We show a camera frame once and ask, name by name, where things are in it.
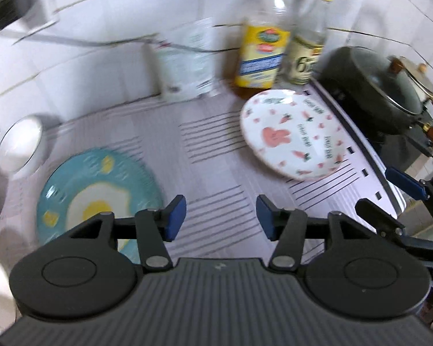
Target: glass bottle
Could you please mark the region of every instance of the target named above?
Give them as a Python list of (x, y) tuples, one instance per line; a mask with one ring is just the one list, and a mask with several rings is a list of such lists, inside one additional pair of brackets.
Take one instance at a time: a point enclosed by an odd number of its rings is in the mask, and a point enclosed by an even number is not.
[(249, 99), (270, 89), (289, 40), (285, 0), (257, 0), (248, 13), (234, 91)]
[(327, 11), (332, 0), (315, 0), (292, 31), (287, 50), (285, 78), (293, 84), (308, 83), (327, 39)]

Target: pan lid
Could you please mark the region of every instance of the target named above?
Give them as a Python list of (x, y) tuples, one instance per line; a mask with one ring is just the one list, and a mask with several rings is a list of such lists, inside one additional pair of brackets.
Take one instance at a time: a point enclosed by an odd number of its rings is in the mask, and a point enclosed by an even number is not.
[(421, 67), (421, 64), (416, 66), (411, 60), (406, 57), (400, 57), (400, 61), (406, 68), (407, 74), (412, 78), (412, 80), (427, 94), (433, 96), (433, 83), (425, 75), (425, 67)]
[(351, 47), (351, 60), (367, 82), (393, 105), (416, 116), (423, 110), (419, 96), (405, 71), (389, 71), (391, 61), (364, 47)]

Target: white bag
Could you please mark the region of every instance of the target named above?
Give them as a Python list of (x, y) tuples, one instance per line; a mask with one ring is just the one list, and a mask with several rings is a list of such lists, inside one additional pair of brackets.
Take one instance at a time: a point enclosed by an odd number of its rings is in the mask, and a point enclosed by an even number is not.
[(159, 70), (160, 91), (166, 101), (184, 101), (211, 94), (215, 85), (212, 54), (167, 46), (167, 43), (174, 43), (210, 49), (211, 30), (211, 18), (198, 20), (161, 34), (158, 39), (164, 43), (152, 46)]

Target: white plate with pink pattern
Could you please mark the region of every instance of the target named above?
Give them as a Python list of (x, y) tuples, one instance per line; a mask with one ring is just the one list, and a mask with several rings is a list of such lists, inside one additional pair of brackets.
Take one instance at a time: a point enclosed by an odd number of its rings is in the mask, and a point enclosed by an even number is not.
[(304, 93), (268, 90), (240, 112), (240, 128), (255, 155), (298, 181), (334, 173), (344, 160), (344, 131), (333, 113)]

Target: yellow label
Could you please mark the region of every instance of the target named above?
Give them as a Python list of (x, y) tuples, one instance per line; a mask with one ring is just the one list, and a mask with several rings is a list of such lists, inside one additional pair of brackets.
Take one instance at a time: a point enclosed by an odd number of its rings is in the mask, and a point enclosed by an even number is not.
[(52, 211), (46, 211), (43, 214), (43, 223), (48, 227), (55, 227), (58, 223), (59, 215)]
[(112, 172), (112, 169), (114, 168), (114, 159), (111, 156), (106, 156), (101, 161), (101, 173), (103, 174), (109, 174)]
[(289, 80), (295, 84), (308, 82), (313, 72), (313, 67), (324, 46), (317, 45), (311, 41), (296, 36), (292, 39), (289, 50)]
[(288, 40), (287, 31), (269, 26), (248, 26), (242, 42), (236, 85), (270, 89)]

